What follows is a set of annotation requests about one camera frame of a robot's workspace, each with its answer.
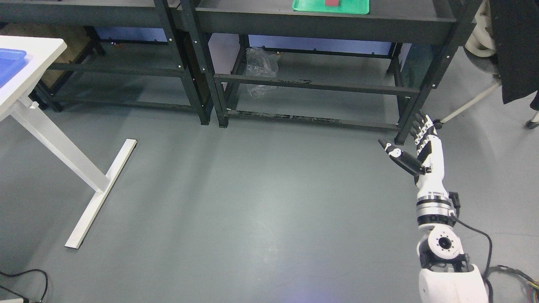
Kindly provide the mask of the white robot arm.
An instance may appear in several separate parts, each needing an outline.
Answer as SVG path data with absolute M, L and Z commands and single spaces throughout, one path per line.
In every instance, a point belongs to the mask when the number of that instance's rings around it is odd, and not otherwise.
M 454 231 L 460 214 L 456 192 L 422 194 L 416 204 L 419 294 L 424 303 L 487 303 L 483 276 Z

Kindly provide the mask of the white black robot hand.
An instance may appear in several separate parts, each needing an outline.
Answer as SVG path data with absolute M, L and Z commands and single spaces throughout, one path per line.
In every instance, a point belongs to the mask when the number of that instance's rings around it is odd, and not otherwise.
M 383 138 L 379 139 L 379 143 L 394 163 L 414 177 L 419 188 L 419 198 L 429 195 L 448 198 L 448 192 L 443 186 L 443 147 L 434 122 L 429 115 L 419 112 L 415 115 L 409 134 L 416 145 L 415 156 Z

